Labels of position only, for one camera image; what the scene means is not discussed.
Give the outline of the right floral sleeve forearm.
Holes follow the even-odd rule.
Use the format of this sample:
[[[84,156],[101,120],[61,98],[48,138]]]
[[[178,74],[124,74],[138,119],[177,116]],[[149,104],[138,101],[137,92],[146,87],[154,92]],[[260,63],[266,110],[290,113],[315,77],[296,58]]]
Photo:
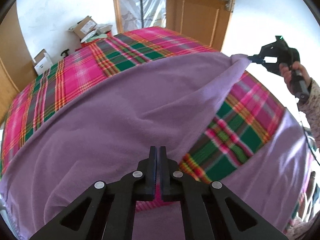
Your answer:
[[[311,128],[311,133],[316,141],[317,146],[319,147],[319,137],[320,137],[320,98],[319,98],[319,85],[315,80],[311,79],[309,86],[310,96],[306,103],[298,103],[299,111],[303,112],[306,115],[307,121]]]

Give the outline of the person's right hand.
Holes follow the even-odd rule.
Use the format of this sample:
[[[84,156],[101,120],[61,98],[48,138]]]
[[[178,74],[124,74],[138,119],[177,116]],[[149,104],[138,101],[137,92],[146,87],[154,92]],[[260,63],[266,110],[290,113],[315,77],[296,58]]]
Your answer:
[[[286,64],[281,63],[279,65],[279,70],[281,73],[281,76],[284,78],[284,82],[287,85],[288,90],[290,91],[290,93],[293,95],[294,92],[291,88],[290,82],[291,82],[291,71],[292,70],[299,70],[306,82],[306,86],[307,88],[310,87],[311,84],[311,77],[309,76],[306,68],[299,62],[299,61],[295,61],[293,63],[293,65],[291,67],[288,67]]]

